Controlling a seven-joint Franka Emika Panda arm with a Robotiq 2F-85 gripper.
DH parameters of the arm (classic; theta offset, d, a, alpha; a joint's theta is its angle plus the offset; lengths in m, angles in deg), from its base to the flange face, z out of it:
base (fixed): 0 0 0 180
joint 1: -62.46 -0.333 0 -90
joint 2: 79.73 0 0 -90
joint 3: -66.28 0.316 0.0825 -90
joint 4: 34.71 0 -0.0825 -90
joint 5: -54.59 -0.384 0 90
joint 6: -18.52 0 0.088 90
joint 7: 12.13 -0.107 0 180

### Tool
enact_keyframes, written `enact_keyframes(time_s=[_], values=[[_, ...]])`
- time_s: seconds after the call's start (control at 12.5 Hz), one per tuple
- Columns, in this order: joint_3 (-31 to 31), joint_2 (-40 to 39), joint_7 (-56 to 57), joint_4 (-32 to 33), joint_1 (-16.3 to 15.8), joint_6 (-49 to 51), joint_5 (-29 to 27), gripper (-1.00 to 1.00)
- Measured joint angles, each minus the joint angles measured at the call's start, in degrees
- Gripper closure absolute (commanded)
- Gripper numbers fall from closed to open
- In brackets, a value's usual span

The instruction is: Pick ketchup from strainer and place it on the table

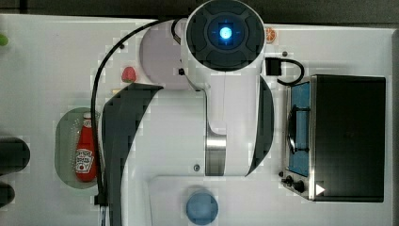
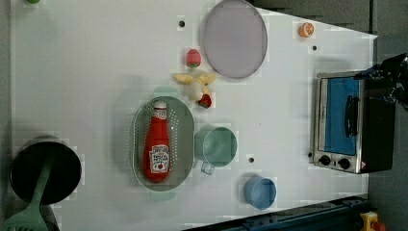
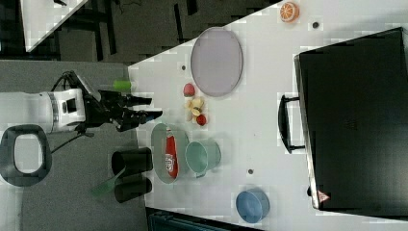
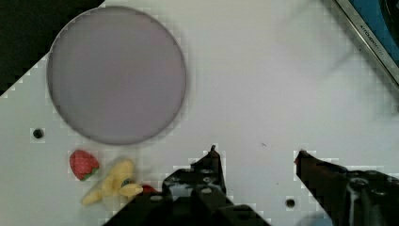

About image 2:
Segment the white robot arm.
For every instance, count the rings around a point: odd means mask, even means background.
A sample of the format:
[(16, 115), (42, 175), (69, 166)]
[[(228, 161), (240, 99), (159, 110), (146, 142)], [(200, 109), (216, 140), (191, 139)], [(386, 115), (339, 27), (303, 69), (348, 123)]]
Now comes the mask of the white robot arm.
[(408, 64), (407, 54), (402, 53), (384, 60), (354, 75), (355, 80), (365, 82), (365, 96), (398, 103), (408, 109)]

